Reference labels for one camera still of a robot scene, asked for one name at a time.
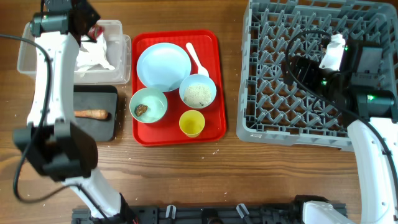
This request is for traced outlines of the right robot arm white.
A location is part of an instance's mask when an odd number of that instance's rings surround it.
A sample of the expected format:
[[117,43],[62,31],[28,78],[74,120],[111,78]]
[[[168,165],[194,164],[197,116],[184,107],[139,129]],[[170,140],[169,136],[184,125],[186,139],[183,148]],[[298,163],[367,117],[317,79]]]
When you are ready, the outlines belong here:
[[376,83],[382,47],[341,35],[321,36],[320,62],[285,52],[285,82],[297,85],[343,117],[353,145],[361,191],[361,223],[397,223],[397,98]]

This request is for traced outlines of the brown food scrap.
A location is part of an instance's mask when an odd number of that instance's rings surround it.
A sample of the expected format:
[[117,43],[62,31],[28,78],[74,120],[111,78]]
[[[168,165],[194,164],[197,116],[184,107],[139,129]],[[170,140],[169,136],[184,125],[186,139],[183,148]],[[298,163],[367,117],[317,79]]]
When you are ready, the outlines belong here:
[[147,105],[143,105],[143,104],[139,104],[136,106],[135,110],[134,110],[134,114],[137,117],[140,117],[141,115],[143,115],[148,109]]

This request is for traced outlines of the yellow plastic cup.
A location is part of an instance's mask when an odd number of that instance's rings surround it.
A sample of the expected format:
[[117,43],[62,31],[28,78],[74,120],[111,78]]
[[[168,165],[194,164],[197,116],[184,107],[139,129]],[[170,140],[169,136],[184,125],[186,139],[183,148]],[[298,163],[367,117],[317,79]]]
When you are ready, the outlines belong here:
[[205,117],[197,110],[188,110],[181,115],[178,123],[186,136],[196,138],[205,127]]

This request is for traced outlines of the white rice pile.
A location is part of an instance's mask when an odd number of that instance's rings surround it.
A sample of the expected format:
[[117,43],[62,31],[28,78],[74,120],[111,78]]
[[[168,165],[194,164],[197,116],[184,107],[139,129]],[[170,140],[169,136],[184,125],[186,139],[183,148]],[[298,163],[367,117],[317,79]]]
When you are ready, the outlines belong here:
[[192,108],[203,108],[211,103],[212,94],[209,86],[194,84],[186,88],[184,102]]

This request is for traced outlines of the light blue rice bowl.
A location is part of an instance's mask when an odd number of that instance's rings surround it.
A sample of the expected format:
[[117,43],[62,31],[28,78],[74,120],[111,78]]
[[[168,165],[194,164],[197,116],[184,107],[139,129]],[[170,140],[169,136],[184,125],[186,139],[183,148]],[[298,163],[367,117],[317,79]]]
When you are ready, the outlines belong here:
[[181,82],[179,95],[188,107],[203,109],[211,105],[215,100],[217,89],[210,77],[194,74]]

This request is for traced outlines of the light green bowl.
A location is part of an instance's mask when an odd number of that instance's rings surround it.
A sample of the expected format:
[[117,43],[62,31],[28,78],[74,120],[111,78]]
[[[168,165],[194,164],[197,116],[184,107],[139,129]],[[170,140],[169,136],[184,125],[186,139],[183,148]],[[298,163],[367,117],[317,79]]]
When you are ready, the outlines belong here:
[[[137,117],[134,110],[137,105],[147,105],[147,111]],[[143,88],[135,92],[130,99],[129,109],[132,117],[145,124],[156,123],[160,121],[166,114],[168,108],[168,101],[163,92],[155,88]]]

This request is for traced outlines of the red snack wrapper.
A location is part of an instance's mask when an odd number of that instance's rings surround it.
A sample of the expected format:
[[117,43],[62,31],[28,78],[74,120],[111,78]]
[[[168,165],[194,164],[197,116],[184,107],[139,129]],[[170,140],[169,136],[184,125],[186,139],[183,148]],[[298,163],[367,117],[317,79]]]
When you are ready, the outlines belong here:
[[87,36],[90,39],[96,40],[101,34],[104,32],[104,27],[98,24],[95,24],[87,33]]

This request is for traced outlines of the orange carrot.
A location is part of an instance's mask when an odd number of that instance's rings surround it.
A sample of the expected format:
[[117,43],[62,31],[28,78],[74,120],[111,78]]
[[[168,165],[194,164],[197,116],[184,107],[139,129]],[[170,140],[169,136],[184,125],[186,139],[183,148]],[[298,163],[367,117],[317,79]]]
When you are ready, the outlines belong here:
[[106,120],[108,118],[108,112],[106,110],[75,110],[74,115],[77,118],[98,120]]

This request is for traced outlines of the white napkin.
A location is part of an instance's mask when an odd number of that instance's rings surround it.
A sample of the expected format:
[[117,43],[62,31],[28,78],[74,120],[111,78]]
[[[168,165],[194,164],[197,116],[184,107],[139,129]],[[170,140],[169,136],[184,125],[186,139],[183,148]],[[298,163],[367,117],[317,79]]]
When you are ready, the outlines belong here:
[[76,58],[75,71],[85,72],[94,66],[101,65],[105,70],[114,70],[106,58],[107,44],[104,34],[97,37],[96,43],[89,42],[86,39],[81,43],[79,54]]

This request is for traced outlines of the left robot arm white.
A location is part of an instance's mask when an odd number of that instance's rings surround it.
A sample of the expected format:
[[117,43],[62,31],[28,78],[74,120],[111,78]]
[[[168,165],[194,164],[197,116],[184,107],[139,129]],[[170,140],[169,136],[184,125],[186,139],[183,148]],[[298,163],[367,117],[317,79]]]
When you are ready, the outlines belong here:
[[95,140],[77,126],[73,109],[81,38],[99,18],[87,1],[42,1],[30,22],[37,49],[34,99],[27,126],[15,130],[13,140],[22,161],[86,203],[94,223],[129,223],[134,215],[98,169]]

